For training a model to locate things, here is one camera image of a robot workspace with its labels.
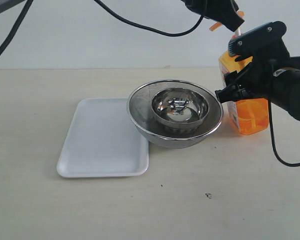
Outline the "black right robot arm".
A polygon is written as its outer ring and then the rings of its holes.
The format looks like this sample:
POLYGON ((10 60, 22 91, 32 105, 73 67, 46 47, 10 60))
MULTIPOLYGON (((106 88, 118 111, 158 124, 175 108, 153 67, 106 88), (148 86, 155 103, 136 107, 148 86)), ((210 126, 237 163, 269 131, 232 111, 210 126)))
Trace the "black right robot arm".
POLYGON ((252 57, 241 71, 225 77, 226 86, 216 90, 220 103, 266 99, 300 121, 300 56, 290 56, 280 39, 259 46, 240 46, 238 59, 252 57))

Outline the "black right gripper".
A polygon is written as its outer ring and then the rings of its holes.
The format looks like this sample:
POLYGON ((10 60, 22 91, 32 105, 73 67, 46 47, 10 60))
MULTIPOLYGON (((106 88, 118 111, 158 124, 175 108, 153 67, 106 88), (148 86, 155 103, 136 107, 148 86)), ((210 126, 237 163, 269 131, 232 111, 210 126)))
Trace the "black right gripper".
POLYGON ((288 59, 260 59, 224 76, 225 87, 214 93, 220 103, 264 98, 300 100, 300 55, 288 59))

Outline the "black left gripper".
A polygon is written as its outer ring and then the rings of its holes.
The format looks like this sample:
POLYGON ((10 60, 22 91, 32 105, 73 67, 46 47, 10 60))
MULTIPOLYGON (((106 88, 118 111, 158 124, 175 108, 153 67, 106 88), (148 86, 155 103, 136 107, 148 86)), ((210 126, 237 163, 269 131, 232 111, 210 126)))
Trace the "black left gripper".
POLYGON ((235 32, 243 23, 245 13, 239 10, 234 0, 183 0, 192 12, 216 21, 214 29, 225 26, 235 32))

